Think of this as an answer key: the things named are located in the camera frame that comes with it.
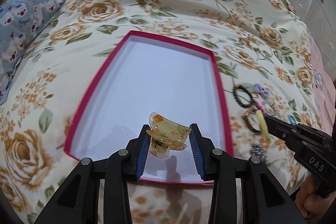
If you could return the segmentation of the right hand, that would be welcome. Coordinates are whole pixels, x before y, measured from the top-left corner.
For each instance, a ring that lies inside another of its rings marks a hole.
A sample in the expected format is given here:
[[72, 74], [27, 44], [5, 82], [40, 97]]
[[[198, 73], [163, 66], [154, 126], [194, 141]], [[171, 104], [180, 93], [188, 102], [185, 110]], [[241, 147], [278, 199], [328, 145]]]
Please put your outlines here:
[[327, 198], [322, 198], [314, 192], [315, 179], [310, 174], [301, 184], [294, 200], [307, 223], [319, 223], [335, 199], [335, 192], [332, 192]]

